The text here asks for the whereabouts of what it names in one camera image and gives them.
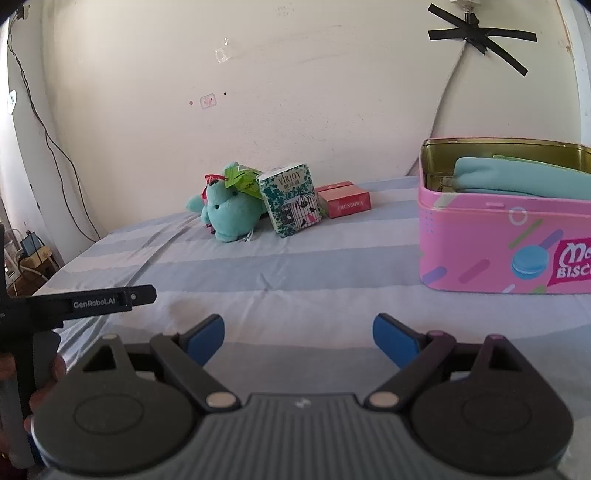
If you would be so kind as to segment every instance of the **doorframe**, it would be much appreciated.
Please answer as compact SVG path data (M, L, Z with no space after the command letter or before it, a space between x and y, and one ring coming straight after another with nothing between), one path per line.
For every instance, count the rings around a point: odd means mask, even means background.
M576 0L556 0L573 53L579 90L580 141L591 147L591 12Z

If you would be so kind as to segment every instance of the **black tape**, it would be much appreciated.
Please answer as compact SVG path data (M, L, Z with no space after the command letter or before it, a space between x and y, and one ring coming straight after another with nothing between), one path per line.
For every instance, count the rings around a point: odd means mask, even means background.
M538 41L535 33L525 32L521 30L507 30L504 28L484 28L479 27L479 20L474 13L466 14L466 20L462 20L450 12L446 12L443 8L431 4L429 11L437 15L439 18L451 23L456 28L447 30L430 30L429 39L431 40L450 40L455 38L465 39L469 44L476 47L482 54L486 53L486 49L490 49L499 57L505 60L515 70L521 73L524 77L527 75L527 69L511 56L504 48L493 42L488 37L508 37L518 38L520 40Z

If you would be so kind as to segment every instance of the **black handle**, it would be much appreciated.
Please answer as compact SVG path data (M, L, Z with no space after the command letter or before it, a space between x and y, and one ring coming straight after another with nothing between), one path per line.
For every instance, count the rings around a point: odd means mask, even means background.
M51 376L51 364L60 344L60 336L49 330L32 337L3 343L2 353L14 357L17 373L0 382L0 420L10 444L10 461L19 469L40 464L37 448L24 429L31 414L29 399Z

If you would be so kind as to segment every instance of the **teal cloth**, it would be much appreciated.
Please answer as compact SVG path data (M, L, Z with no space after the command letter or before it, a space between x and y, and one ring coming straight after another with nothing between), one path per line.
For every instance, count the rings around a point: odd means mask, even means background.
M591 174L536 161L462 157L452 187L464 193L495 193L591 201Z

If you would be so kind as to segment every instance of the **finger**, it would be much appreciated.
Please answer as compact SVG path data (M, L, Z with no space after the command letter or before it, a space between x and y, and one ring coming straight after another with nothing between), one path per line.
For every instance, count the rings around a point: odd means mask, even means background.
M9 353L0 355L0 380L8 380L15 373L14 357Z
M33 415L29 415L24 422L22 422L22 426L25 427L25 431L27 433L31 433L31 423L33 422Z
M55 384L55 380L49 380L45 387L37 390L33 395L31 395L31 398L29 398L29 407L31 407L31 411L33 413L37 411L39 405L43 402Z
M66 376L66 362L61 355L56 355L51 366L51 375L54 380L60 380Z
M9 451L8 436L4 432L0 432L0 453L8 453Z

